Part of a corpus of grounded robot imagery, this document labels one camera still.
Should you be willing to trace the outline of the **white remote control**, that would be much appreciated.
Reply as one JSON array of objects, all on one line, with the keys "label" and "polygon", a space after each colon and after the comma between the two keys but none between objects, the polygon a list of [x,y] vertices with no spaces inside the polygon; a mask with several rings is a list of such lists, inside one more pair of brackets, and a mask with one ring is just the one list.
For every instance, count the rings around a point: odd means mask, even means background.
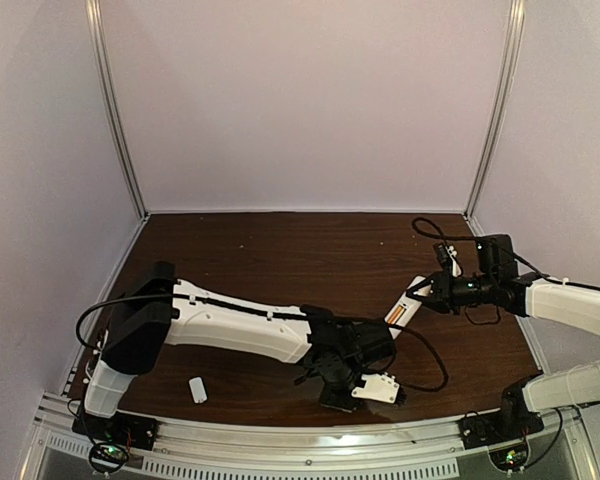
[{"label": "white remote control", "polygon": [[[400,320],[396,324],[389,324],[387,320],[389,319],[391,313],[397,306],[403,306],[406,308],[405,313],[402,315]],[[411,321],[413,316],[416,314],[421,304],[417,301],[414,301],[411,298],[408,298],[405,293],[403,293],[400,298],[396,301],[393,307],[388,311],[388,313],[384,317],[384,322],[388,325],[394,325],[394,328],[390,328],[391,336],[396,339],[401,334],[401,327],[406,327],[407,324]]]}]

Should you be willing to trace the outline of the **orange AA battery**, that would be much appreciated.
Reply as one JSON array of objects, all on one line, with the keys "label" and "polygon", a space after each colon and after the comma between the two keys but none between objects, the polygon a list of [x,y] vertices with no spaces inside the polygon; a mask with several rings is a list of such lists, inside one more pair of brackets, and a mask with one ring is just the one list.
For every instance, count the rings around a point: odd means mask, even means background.
[{"label": "orange AA battery", "polygon": [[396,324],[400,320],[400,318],[402,317],[402,315],[405,313],[405,311],[406,311],[405,307],[403,307],[401,305],[397,306],[393,310],[393,312],[391,313],[391,315],[390,315],[389,319],[387,320],[387,322],[389,324]]}]

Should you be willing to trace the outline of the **white battery cover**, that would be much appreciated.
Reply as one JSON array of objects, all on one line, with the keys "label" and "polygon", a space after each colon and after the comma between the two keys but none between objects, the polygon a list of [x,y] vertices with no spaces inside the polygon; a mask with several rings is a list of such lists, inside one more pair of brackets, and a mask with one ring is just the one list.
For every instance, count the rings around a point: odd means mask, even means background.
[{"label": "white battery cover", "polygon": [[188,385],[195,404],[202,404],[208,401],[207,390],[201,377],[190,379]]}]

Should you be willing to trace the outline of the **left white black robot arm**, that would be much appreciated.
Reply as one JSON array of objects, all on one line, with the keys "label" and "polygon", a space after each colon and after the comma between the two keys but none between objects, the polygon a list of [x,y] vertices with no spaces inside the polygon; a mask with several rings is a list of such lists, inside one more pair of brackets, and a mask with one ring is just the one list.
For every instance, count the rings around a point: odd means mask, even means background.
[{"label": "left white black robot arm", "polygon": [[321,405],[353,412],[366,400],[399,405],[404,390],[374,364],[396,354],[391,327],[314,306],[276,306],[204,290],[179,279],[168,262],[122,296],[103,303],[111,319],[95,345],[87,414],[111,418],[132,381],[155,367],[165,345],[245,352],[300,365],[302,381],[323,382]]}]

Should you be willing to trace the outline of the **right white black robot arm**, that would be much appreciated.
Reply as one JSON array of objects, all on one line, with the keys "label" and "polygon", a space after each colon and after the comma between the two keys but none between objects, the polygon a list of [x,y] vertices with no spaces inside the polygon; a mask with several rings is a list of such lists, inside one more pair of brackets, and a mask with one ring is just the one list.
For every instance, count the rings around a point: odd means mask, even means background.
[{"label": "right white black robot arm", "polygon": [[[406,296],[435,312],[493,305],[518,317],[561,323],[600,337],[600,287],[558,280],[535,270],[521,275],[523,259],[506,234],[473,237],[480,273],[454,272],[452,254],[435,245],[441,270],[408,287]],[[532,428],[537,414],[565,406],[600,404],[600,361],[553,374],[540,374],[507,387],[494,421],[501,435]]]}]

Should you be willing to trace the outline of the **right controller board with LEDs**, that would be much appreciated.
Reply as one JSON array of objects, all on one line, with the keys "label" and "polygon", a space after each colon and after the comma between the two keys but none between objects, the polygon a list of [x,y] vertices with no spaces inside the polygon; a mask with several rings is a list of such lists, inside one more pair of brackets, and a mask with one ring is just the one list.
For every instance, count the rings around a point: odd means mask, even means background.
[{"label": "right controller board with LEDs", "polygon": [[529,460],[530,449],[524,443],[501,445],[489,450],[489,460],[492,466],[504,473],[514,473],[524,470]]}]

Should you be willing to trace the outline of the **controller board with leds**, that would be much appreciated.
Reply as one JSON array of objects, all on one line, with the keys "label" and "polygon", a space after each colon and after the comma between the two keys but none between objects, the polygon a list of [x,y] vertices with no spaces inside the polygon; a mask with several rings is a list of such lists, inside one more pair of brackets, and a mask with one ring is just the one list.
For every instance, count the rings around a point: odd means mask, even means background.
[{"label": "controller board with leds", "polygon": [[96,442],[87,455],[89,465],[100,474],[118,472],[129,461],[129,452],[114,443]]},{"label": "controller board with leds", "polygon": [[530,449],[524,443],[501,445],[489,450],[489,460],[492,466],[504,473],[514,473],[524,470],[529,460]]}]

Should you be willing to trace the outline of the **left controller board with LEDs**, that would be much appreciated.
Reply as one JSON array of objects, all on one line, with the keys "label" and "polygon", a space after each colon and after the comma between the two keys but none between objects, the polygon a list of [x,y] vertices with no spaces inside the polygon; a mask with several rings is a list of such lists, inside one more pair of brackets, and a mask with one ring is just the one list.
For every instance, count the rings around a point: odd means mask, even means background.
[{"label": "left controller board with LEDs", "polygon": [[129,452],[114,443],[96,442],[87,455],[89,465],[100,474],[118,472],[129,461]]}]

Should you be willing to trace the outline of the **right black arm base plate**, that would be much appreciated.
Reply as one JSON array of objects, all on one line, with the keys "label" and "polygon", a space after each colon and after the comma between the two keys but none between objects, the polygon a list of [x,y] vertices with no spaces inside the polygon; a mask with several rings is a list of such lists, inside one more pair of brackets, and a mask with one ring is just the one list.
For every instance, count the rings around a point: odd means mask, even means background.
[{"label": "right black arm base plate", "polygon": [[502,410],[489,413],[470,411],[457,421],[457,426],[466,450],[522,440],[544,430],[543,420],[538,414],[511,417]]}]

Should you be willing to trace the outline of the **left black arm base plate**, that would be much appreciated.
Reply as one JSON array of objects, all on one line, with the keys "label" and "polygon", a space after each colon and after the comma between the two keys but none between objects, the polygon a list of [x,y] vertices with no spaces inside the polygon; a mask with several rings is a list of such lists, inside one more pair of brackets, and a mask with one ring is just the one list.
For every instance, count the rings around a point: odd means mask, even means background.
[{"label": "left black arm base plate", "polygon": [[158,421],[122,412],[116,412],[111,418],[79,414],[71,429],[74,433],[93,440],[151,451],[157,436]]}]

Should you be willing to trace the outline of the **right aluminium frame post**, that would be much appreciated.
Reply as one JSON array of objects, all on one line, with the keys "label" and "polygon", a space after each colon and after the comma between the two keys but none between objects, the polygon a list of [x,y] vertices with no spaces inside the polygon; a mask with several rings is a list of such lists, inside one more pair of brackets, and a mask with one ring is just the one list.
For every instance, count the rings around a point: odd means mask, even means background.
[{"label": "right aluminium frame post", "polygon": [[504,118],[508,100],[514,84],[518,67],[522,39],[526,19],[526,1],[510,1],[507,28],[504,39],[502,59],[499,68],[498,81],[489,117],[487,131],[480,159],[474,177],[473,185],[464,210],[464,217],[468,222],[476,218],[476,211],[484,191],[488,173],[495,156],[499,136],[504,125]]}]

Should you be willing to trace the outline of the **aluminium frame post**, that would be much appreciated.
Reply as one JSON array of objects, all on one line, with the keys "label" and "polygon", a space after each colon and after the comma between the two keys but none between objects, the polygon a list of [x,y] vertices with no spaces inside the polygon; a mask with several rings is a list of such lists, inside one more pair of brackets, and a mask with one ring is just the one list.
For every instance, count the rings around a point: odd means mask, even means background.
[{"label": "aluminium frame post", "polygon": [[95,56],[96,70],[114,149],[135,215],[140,221],[143,221],[149,216],[149,213],[141,193],[137,174],[132,164],[116,97],[114,78],[106,44],[102,5],[98,0],[87,0],[85,2],[85,7],[87,24]]},{"label": "aluminium frame post", "polygon": [[480,159],[474,177],[473,185],[464,210],[464,217],[468,222],[476,218],[476,211],[484,191],[488,173],[495,156],[499,136],[504,125],[504,118],[508,100],[514,84],[518,67],[522,39],[526,19],[526,1],[510,1],[507,28],[504,39],[502,59],[499,68],[498,81],[489,117],[487,131]]}]

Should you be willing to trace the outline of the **curved aluminium front rail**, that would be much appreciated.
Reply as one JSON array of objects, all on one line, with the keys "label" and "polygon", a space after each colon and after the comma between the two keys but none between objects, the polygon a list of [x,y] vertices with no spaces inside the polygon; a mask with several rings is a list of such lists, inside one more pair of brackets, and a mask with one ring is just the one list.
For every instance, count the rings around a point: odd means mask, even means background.
[{"label": "curved aluminium front rail", "polygon": [[466,450],[457,421],[449,417],[400,424],[321,428],[249,427],[159,418],[151,451],[131,448],[131,455],[164,453],[209,463],[299,467],[310,460],[321,468],[345,463],[389,467],[449,459],[473,453],[488,454],[501,445],[551,440],[559,426],[575,418],[566,412],[544,416],[544,430],[522,440]]}]

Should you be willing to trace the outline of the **left aluminium frame post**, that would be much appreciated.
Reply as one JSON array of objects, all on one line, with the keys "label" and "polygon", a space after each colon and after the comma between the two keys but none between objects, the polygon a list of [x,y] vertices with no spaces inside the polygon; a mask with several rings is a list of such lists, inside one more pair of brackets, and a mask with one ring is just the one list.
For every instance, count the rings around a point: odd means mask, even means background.
[{"label": "left aluminium frame post", "polygon": [[85,7],[87,24],[95,56],[96,70],[114,149],[135,215],[140,221],[143,221],[149,216],[149,213],[141,193],[137,174],[132,164],[116,97],[114,78],[106,44],[102,5],[98,0],[87,0],[85,2]]}]

